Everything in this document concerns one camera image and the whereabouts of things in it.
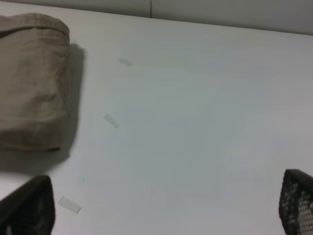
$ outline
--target khaki fabric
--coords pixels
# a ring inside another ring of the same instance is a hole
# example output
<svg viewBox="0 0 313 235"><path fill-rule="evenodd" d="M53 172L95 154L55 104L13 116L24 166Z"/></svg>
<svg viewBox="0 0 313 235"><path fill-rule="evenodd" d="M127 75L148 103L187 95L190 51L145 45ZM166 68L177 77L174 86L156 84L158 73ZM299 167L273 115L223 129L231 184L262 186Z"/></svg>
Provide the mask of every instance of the khaki fabric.
<svg viewBox="0 0 313 235"><path fill-rule="evenodd" d="M60 148L69 119L69 29L37 13L0 16L0 149Z"/></svg>

